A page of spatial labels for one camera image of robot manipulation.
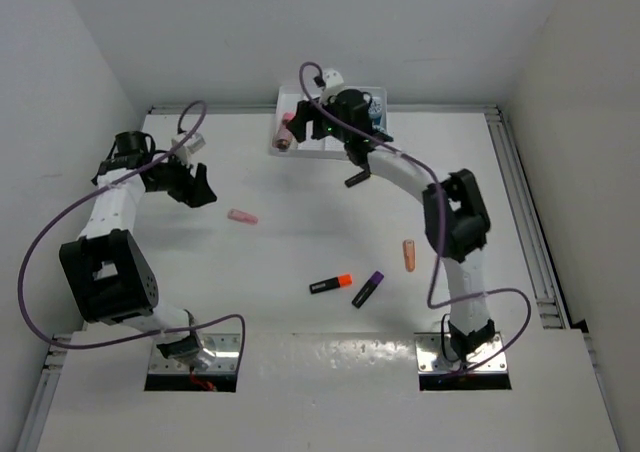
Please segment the pink tube of pens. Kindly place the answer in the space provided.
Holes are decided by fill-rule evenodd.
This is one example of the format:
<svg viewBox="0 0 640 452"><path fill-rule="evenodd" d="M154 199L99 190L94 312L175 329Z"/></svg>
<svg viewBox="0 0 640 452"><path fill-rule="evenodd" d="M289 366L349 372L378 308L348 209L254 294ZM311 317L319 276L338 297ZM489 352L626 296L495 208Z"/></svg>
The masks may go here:
<svg viewBox="0 0 640 452"><path fill-rule="evenodd" d="M286 152L294 141L293 134L288 130L287 124L295 117L292 112L285 112L282 115L280 125L273 137L273 146L280 152Z"/></svg>

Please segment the pink eraser case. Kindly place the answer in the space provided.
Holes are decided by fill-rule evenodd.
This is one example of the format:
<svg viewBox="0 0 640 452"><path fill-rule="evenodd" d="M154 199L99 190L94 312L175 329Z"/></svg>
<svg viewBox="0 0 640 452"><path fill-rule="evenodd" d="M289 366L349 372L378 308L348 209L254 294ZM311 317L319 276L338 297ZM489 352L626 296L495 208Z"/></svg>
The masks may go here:
<svg viewBox="0 0 640 452"><path fill-rule="evenodd" d="M258 223L258 218L255 215L237 209L230 209L227 213L227 218L235 222L250 225L256 225Z"/></svg>

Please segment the blue tape roll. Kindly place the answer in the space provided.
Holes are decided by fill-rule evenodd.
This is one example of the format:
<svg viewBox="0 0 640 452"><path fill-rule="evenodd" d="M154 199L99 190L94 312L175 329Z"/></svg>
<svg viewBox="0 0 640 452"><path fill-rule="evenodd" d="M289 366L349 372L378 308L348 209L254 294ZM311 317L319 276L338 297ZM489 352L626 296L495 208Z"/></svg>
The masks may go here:
<svg viewBox="0 0 640 452"><path fill-rule="evenodd" d="M380 125L384 115L384 106L379 97L374 97L368 92L364 93L368 103L368 116L374 125Z"/></svg>
<svg viewBox="0 0 640 452"><path fill-rule="evenodd" d="M374 124L373 125L373 130L378 134L382 134L385 137L388 137L390 141L394 140L394 136L383 126Z"/></svg>

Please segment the orange eraser case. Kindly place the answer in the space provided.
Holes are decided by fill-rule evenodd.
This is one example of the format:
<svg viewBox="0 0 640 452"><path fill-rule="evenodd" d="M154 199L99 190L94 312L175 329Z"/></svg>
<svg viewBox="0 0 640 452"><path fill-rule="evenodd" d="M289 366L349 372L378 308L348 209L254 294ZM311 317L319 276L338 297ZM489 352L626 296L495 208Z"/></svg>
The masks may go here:
<svg viewBox="0 0 640 452"><path fill-rule="evenodd" d="M406 239L402 244L404 265L407 272L413 272L416 268L416 252L415 242L412 239Z"/></svg>

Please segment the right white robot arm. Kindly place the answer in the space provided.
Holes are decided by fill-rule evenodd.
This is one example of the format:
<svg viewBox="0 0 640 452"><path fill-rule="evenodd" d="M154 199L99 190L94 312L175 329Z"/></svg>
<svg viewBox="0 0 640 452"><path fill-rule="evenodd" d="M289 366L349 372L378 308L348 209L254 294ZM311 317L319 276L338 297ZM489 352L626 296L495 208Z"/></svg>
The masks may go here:
<svg viewBox="0 0 640 452"><path fill-rule="evenodd" d="M451 348L464 361L495 335L482 272L491 223L476 178L468 169L438 176L376 128L368 109L365 93L345 89L326 103L299 101L287 128L300 143L335 138L355 166L393 183L422 206L425 235L446 272L449 299L442 305L450 308Z"/></svg>

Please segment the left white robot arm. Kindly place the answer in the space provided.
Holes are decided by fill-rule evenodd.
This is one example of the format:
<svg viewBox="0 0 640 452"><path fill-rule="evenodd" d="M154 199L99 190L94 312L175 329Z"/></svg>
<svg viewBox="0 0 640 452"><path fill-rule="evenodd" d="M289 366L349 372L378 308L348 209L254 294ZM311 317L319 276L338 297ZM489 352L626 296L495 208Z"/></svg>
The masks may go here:
<svg viewBox="0 0 640 452"><path fill-rule="evenodd" d="M172 140L176 152L158 164L152 161L162 152L150 135L117 134L92 180L103 192L78 239L62 245L59 258L86 322L154 331L164 358L195 366L202 351L192 329L195 319L161 300L155 275L133 237L137 208L146 193L165 192L190 208L217 199L206 166L190 162L204 138L196 133L184 141L184 134L180 131Z"/></svg>

